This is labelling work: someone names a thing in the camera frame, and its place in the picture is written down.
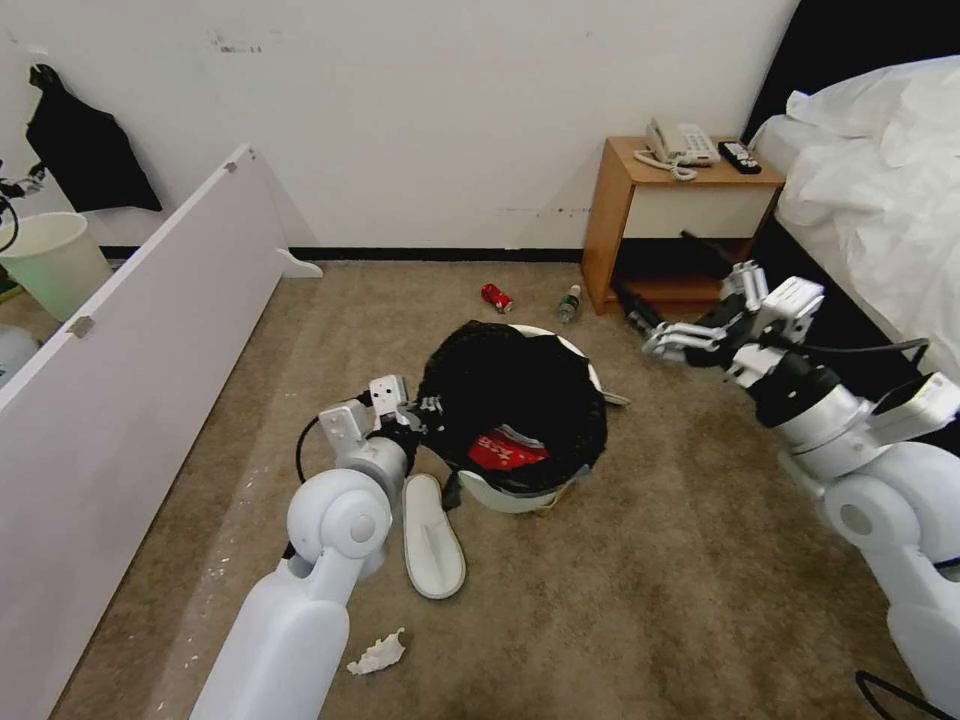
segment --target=crumpled paper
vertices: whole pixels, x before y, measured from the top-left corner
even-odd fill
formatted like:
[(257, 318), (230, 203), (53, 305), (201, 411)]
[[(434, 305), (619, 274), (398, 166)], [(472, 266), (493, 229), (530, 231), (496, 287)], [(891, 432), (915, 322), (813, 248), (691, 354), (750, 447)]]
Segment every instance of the crumpled paper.
[(400, 633), (402, 632), (405, 632), (405, 628), (390, 633), (383, 640), (377, 640), (364, 651), (357, 662), (348, 664), (347, 670), (354, 675), (369, 675), (395, 664), (403, 656), (403, 651), (406, 650), (400, 644)]

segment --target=white wall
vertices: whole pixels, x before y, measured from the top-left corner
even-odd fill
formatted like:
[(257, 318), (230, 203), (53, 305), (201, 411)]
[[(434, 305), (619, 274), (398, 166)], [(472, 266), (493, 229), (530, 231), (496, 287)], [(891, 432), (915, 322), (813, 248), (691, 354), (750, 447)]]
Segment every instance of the white wall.
[[(322, 245), (575, 248), (603, 138), (654, 112), (738, 132), (796, 2), (7, 0), (0, 158), (33, 160), (35, 45), (171, 209), (249, 141)], [(160, 220), (97, 215), (115, 245)]]

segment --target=white slipper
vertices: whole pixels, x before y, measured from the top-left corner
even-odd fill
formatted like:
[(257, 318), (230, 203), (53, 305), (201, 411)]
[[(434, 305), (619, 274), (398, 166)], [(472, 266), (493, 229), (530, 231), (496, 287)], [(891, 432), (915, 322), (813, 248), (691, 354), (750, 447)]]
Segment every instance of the white slipper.
[(450, 597), (467, 576), (460, 542), (440, 506), (440, 483), (432, 475), (414, 475), (403, 486), (403, 554), (413, 587), (431, 600)]

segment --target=white bedsheet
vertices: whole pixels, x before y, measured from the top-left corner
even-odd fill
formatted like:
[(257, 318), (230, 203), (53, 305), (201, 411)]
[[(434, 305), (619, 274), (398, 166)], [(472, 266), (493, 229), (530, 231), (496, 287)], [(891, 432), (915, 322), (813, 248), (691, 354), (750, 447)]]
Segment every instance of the white bedsheet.
[(785, 116), (756, 149), (787, 176), (784, 228), (892, 340), (929, 337), (960, 381), (960, 159), (891, 168), (870, 139)]

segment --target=black cloth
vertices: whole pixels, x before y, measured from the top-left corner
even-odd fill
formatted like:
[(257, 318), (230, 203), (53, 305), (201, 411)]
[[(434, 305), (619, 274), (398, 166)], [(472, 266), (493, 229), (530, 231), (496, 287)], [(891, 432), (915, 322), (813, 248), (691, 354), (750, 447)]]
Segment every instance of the black cloth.
[[(496, 488), (543, 494), (592, 467), (606, 445), (606, 407), (587, 368), (555, 335), (527, 338), (509, 325), (471, 320), (427, 361), (417, 393), (429, 428), (422, 443)], [(503, 424), (542, 442), (550, 456), (509, 472), (479, 467), (470, 447)]]
[(67, 92), (49, 65), (31, 68), (30, 84), (43, 95), (27, 125), (27, 142), (77, 212), (163, 209), (113, 115)]

